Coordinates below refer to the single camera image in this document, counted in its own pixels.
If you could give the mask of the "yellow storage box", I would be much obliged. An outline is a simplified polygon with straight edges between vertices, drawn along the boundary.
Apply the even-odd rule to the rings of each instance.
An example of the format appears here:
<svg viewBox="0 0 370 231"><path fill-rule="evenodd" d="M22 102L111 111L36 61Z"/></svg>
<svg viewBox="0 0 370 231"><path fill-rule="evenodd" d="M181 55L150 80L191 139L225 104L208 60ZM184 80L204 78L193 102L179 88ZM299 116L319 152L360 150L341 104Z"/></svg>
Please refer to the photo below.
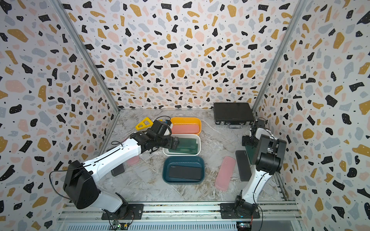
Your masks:
<svg viewBox="0 0 370 231"><path fill-rule="evenodd" d="M200 132L201 132L201 120L196 117L173 117L171 119L172 125L182 125L182 124L197 124L200 127Z"/></svg>

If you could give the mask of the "white storage box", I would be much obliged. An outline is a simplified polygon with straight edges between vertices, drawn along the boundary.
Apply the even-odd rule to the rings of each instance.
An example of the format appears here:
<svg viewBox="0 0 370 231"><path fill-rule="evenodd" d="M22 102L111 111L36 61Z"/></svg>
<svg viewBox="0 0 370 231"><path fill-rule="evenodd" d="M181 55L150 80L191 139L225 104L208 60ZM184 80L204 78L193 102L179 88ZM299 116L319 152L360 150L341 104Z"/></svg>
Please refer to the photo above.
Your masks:
<svg viewBox="0 0 370 231"><path fill-rule="evenodd" d="M169 149L163 148L163 153L167 156L198 156L201 151L201 140L198 135L195 134L172 134L172 137L178 137L178 138L192 138L197 140L198 144L198 153L196 155L190 155L190 154L180 154L180 153L171 153L169 152Z"/></svg>

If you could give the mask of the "black briefcase with metal latches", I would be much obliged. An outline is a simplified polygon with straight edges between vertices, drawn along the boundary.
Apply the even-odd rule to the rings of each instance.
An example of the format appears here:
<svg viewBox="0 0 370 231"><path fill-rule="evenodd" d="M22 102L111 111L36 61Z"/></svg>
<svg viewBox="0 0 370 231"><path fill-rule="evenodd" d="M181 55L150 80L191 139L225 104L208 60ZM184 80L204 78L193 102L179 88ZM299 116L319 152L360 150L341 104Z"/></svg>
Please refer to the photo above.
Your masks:
<svg viewBox="0 0 370 231"><path fill-rule="evenodd" d="M216 125L249 125L254 116L249 103L214 103Z"/></svg>

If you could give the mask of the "yellow triangular ruler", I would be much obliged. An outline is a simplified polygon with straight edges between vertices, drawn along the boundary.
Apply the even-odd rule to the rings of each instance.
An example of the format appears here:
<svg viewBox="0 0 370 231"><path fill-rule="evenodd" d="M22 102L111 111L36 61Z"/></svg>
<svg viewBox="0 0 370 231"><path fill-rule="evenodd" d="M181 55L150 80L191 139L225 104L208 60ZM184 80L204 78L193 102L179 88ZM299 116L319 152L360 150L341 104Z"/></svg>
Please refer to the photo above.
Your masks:
<svg viewBox="0 0 370 231"><path fill-rule="evenodd" d="M145 119L143 119L141 122L139 122L135 126L135 129L137 131L146 130L148 128L151 128L152 125L153 125L153 121L149 117L146 117Z"/></svg>

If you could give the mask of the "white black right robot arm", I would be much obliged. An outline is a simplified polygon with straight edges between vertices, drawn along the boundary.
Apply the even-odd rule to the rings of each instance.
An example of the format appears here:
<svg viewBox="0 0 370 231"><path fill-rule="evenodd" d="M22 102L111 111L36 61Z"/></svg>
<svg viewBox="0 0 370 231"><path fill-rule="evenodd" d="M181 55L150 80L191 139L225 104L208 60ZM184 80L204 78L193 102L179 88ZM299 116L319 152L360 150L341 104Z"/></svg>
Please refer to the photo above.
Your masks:
<svg viewBox="0 0 370 231"><path fill-rule="evenodd" d="M234 213L237 217L252 217L258 209L257 200L264 185L283 166L287 142L274 137L266 128L266 120L257 118L250 134L242 137L245 151L236 152L241 181L247 186L236 196Z"/></svg>

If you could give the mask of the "teal storage box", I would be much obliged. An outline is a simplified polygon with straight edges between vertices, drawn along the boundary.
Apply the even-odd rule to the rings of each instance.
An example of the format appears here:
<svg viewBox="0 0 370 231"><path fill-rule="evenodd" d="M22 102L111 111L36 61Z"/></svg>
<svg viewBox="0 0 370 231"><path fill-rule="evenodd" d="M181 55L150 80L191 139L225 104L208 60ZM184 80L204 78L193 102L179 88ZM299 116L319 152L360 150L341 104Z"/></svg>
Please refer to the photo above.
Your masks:
<svg viewBox="0 0 370 231"><path fill-rule="evenodd" d="M189 166L202 168L202 179L199 181L192 181L186 179L176 179L168 176L169 168L171 166ZM205 178L205 163L201 157L169 157L165 160L162 171L162 178L168 184L200 184Z"/></svg>

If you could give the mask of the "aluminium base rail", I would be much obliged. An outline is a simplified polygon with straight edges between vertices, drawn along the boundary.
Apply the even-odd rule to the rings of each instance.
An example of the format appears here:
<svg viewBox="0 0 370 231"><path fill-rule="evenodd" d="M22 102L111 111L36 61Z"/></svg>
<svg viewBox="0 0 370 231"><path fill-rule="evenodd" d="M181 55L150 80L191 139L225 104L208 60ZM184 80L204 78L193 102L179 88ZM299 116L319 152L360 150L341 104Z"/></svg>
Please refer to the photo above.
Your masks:
<svg viewBox="0 0 370 231"><path fill-rule="evenodd" d="M233 202L135 202L122 219L104 220L96 208L64 208L57 231L304 231L297 205L262 202L253 216L237 215Z"/></svg>

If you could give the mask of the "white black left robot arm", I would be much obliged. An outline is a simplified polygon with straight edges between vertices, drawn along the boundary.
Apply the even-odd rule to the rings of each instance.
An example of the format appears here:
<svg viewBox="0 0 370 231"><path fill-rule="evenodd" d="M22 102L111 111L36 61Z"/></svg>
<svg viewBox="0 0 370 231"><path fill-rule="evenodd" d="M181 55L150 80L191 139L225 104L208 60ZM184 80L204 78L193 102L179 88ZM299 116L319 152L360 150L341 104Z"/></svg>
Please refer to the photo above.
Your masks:
<svg viewBox="0 0 370 231"><path fill-rule="evenodd" d="M118 193L99 189L96 184L133 157L158 148L176 149L178 144L178 137L172 136L171 121L155 120L149 129L131 134L101 156L84 163L74 161L69 164L63 190L77 209L95 207L122 218L127 213L127 201Z"/></svg>

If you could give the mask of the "green pencil case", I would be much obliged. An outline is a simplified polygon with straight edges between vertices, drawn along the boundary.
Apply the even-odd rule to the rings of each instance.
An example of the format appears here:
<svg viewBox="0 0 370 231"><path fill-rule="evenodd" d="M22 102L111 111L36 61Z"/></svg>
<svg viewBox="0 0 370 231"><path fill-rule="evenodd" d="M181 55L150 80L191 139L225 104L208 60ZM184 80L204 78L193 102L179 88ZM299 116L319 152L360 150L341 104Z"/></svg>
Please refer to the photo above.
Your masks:
<svg viewBox="0 0 370 231"><path fill-rule="evenodd" d="M254 165L254 154L255 154L255 147L253 145L246 145L245 146L246 153L249 159L249 163Z"/></svg>
<svg viewBox="0 0 370 231"><path fill-rule="evenodd" d="M196 155L198 153L197 140L192 138L179 138L176 149L169 149L169 152Z"/></svg>

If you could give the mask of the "pink pencil case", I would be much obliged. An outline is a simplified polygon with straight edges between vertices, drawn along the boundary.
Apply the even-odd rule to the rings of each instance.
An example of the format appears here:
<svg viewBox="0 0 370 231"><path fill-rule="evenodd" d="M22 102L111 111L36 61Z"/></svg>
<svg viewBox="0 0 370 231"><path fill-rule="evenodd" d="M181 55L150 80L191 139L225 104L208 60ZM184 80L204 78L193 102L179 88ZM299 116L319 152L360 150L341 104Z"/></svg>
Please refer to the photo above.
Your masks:
<svg viewBox="0 0 370 231"><path fill-rule="evenodd" d="M140 157L139 156L135 156L135 157L132 157L130 158L129 160L126 161L126 164L129 165L129 166L134 166L136 164L138 164L140 162Z"/></svg>
<svg viewBox="0 0 370 231"><path fill-rule="evenodd" d="M199 134L200 127L197 124L182 124L174 125L172 128L173 134Z"/></svg>
<svg viewBox="0 0 370 231"><path fill-rule="evenodd" d="M231 177L234 172L236 160L232 157L224 157L216 181L215 187L223 192L228 190Z"/></svg>

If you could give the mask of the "dark grey pencil case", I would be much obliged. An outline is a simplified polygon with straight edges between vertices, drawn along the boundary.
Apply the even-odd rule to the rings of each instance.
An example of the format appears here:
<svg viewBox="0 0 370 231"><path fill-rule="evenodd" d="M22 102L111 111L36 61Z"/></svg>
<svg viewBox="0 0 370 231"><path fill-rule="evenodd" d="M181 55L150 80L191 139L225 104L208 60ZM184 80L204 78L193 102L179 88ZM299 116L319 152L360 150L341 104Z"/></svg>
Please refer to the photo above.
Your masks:
<svg viewBox="0 0 370 231"><path fill-rule="evenodd" d="M246 151L238 150L235 152L239 175L242 182L248 182L251 178L251 168Z"/></svg>
<svg viewBox="0 0 370 231"><path fill-rule="evenodd" d="M114 169L112 169L111 175L113 177L116 177L116 176L118 176L118 175L120 175L120 174L122 174L124 172L125 172L124 164L120 164L117 167L115 167Z"/></svg>
<svg viewBox="0 0 370 231"><path fill-rule="evenodd" d="M199 181L202 179L202 168L189 166L171 166L168 176L176 179Z"/></svg>

